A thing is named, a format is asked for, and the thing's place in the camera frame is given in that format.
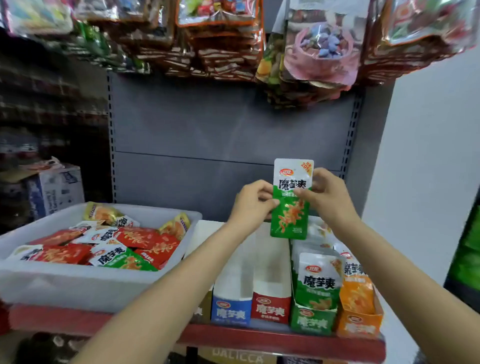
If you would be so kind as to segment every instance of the white wall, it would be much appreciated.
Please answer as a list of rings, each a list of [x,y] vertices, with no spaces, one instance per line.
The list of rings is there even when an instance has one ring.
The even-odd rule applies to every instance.
[[[398,79],[385,124],[364,119],[384,105],[367,97],[348,171],[354,197],[363,202],[357,195],[362,188],[368,191],[359,206],[363,220],[439,284],[480,184],[479,85],[477,47]],[[383,127],[368,181],[359,171],[369,165],[372,152],[356,147]],[[383,303],[386,363],[411,363],[417,345]]]

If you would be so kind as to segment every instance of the metal shelf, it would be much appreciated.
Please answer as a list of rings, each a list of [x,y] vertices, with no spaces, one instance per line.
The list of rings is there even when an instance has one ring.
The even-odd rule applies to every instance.
[[[67,308],[15,305],[10,309],[10,325],[15,330],[92,336],[111,316]],[[311,336],[217,325],[189,324],[178,343],[363,363],[383,363],[386,357],[383,340]]]
[[[275,158],[345,177],[361,98],[275,110],[255,84],[109,73],[114,202],[226,221],[236,193],[272,181]]]

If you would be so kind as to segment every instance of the gray shelf panel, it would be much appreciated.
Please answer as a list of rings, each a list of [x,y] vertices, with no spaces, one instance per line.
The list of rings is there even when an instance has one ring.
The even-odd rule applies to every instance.
[[[341,170],[355,95],[274,110],[255,84],[110,74],[117,152]]]
[[[226,221],[243,185],[273,179],[272,165],[122,152],[114,161],[118,203],[199,211],[206,220]]]

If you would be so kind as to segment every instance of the white plastic bin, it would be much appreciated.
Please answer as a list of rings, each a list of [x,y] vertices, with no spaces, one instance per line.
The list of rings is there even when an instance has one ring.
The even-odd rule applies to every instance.
[[[181,210],[111,204],[140,222],[159,228]],[[0,298],[24,303],[115,313],[151,283],[171,270],[183,257],[202,214],[183,211],[192,223],[167,265],[158,272],[45,262],[5,260],[15,247],[53,234],[82,221],[86,204],[78,204],[0,236]]]

